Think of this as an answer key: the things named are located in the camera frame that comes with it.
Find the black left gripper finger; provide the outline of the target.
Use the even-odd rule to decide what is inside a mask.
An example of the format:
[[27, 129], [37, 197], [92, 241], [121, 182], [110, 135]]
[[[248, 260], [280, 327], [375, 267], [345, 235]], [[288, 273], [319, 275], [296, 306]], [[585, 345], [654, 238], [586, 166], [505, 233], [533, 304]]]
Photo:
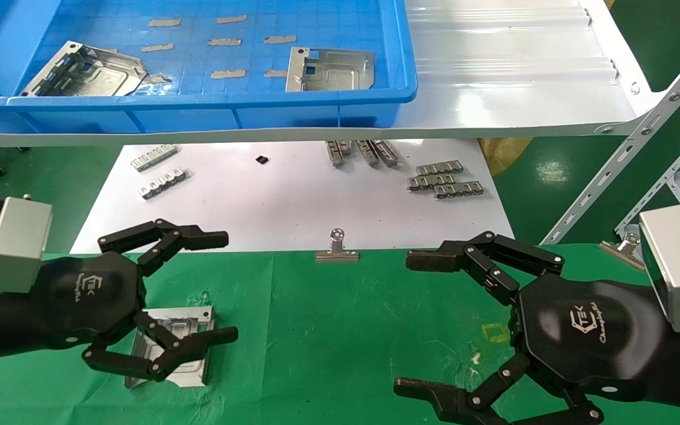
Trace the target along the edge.
[[151, 360], [112, 352], [106, 349], [110, 342], [98, 339], [83, 352], [83, 360], [89, 368], [103, 373], [161, 382], [180, 365], [205, 359], [211, 347], [232, 344], [238, 339], [238, 330], [235, 326], [177, 337], [148, 312], [140, 311], [132, 320], [135, 328], [140, 330], [143, 336], [148, 336], [162, 348], [162, 354]]
[[229, 235], [226, 231], [206, 232], [197, 225], [175, 225], [157, 218], [99, 237], [97, 242], [102, 253], [119, 254], [153, 244], [137, 262], [143, 276], [149, 277], [181, 250], [226, 247], [229, 244]]

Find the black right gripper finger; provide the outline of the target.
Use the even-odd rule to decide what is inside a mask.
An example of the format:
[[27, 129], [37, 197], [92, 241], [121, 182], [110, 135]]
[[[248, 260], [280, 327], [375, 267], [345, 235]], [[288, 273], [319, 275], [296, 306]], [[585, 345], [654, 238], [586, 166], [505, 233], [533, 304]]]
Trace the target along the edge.
[[419, 272], [463, 271], [502, 306], [515, 306], [520, 285], [500, 264], [532, 276], [559, 275], [565, 260], [556, 254], [491, 231], [470, 240], [445, 240], [435, 250], [411, 250], [406, 267]]
[[[456, 424], [508, 424], [493, 408], [494, 402], [515, 385], [532, 368], [532, 360], [518, 353], [504, 363], [498, 371], [469, 392], [455, 385], [430, 380], [399, 377], [394, 380], [393, 391], [405, 398], [430, 403], [437, 419]], [[518, 424], [600, 424], [604, 414], [586, 396], [577, 390], [563, 389], [561, 397], [567, 408], [553, 413], [518, 420]]]

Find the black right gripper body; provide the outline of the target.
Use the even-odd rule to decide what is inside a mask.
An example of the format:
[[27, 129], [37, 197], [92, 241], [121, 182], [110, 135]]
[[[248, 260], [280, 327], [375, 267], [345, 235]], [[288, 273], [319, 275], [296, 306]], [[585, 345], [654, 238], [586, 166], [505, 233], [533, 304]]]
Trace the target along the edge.
[[649, 287], [545, 275], [519, 290], [512, 324], [527, 375], [551, 395], [680, 406], [674, 331]]

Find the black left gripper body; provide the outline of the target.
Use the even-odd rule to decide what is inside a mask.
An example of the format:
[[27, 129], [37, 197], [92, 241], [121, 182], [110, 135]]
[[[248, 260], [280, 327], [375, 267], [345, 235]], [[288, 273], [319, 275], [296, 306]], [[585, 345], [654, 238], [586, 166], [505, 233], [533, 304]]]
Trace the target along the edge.
[[47, 349], [121, 341], [135, 330], [145, 295], [138, 265], [114, 252], [45, 261], [32, 286]]

